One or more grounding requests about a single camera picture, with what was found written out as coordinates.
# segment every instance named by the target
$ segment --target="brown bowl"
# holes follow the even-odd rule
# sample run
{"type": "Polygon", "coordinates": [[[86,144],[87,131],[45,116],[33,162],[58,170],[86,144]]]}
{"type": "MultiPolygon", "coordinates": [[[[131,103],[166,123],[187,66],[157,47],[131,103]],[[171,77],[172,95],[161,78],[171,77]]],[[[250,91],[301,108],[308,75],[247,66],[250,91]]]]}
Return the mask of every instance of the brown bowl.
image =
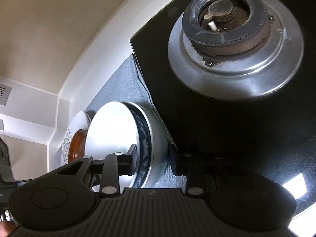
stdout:
{"type": "Polygon", "coordinates": [[[71,140],[69,147],[68,163],[84,156],[84,146],[86,144],[87,133],[80,129],[71,140]]]}

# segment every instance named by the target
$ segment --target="beige tile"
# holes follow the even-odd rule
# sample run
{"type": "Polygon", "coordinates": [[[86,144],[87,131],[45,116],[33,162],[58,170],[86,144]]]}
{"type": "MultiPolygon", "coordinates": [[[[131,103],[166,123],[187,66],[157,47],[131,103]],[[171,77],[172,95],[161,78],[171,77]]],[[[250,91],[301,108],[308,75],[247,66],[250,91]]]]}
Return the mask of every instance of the beige tile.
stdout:
{"type": "Polygon", "coordinates": [[[0,0],[0,75],[58,93],[125,0],[0,0]]]}
{"type": "Polygon", "coordinates": [[[47,173],[46,145],[0,134],[9,148],[15,180],[37,178],[47,173]]]}

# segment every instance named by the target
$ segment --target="ribbed black surface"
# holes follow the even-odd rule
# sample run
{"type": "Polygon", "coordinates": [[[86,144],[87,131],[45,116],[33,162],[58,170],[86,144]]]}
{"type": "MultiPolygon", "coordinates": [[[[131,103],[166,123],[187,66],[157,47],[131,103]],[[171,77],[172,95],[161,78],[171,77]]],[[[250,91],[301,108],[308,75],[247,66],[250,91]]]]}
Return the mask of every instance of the ribbed black surface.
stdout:
{"type": "Polygon", "coordinates": [[[55,232],[19,227],[10,237],[144,237],[144,236],[294,236],[287,229],[251,233],[217,219],[202,199],[186,197],[180,189],[132,189],[101,200],[80,224],[55,232]]]}

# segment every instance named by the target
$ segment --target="vent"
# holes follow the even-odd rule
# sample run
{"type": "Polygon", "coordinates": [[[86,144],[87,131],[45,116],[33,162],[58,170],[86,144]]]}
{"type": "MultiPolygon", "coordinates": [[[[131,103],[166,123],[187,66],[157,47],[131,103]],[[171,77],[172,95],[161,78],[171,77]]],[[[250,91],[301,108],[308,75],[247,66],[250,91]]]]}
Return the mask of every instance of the vent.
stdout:
{"type": "Polygon", "coordinates": [[[0,84],[0,105],[5,106],[7,104],[10,92],[11,87],[0,84]]]}

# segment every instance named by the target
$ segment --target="gray towel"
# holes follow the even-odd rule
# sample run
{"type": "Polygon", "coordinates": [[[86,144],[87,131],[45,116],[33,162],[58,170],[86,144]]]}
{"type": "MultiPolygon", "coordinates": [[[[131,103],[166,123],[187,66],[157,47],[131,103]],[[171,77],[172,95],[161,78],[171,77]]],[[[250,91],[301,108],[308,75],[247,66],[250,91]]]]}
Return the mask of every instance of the gray towel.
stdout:
{"type": "MultiPolygon", "coordinates": [[[[115,71],[110,79],[105,83],[96,97],[91,101],[86,112],[93,117],[94,114],[106,103],[110,101],[130,101],[143,106],[153,113],[162,124],[168,138],[169,144],[174,141],[154,106],[151,95],[145,84],[143,76],[134,61],[133,55],[130,55],[126,61],[115,71]]],[[[155,188],[182,188],[184,191],[186,185],[185,176],[174,176],[168,163],[166,170],[160,180],[154,186],[155,188]]]]}

